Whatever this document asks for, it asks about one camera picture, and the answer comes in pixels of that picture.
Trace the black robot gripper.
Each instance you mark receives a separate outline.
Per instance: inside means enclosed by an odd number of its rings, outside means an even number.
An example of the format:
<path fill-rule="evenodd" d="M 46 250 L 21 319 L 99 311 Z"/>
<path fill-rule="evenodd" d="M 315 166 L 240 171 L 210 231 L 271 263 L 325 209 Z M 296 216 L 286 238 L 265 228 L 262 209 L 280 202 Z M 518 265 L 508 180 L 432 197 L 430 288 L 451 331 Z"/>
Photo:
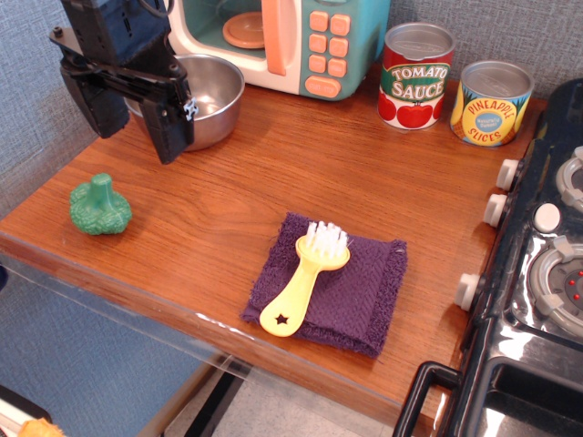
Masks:
<path fill-rule="evenodd" d="M 77 53 L 89 62 L 131 70 L 152 80 L 176 80 L 178 103 L 145 100 L 141 113 L 159 161 L 172 163 L 194 143 L 197 108 L 186 71 L 169 47 L 173 1 L 64 1 Z M 123 96 L 96 75 L 76 76 L 60 68 L 66 88 L 92 129 L 109 138 L 125 127 Z"/>

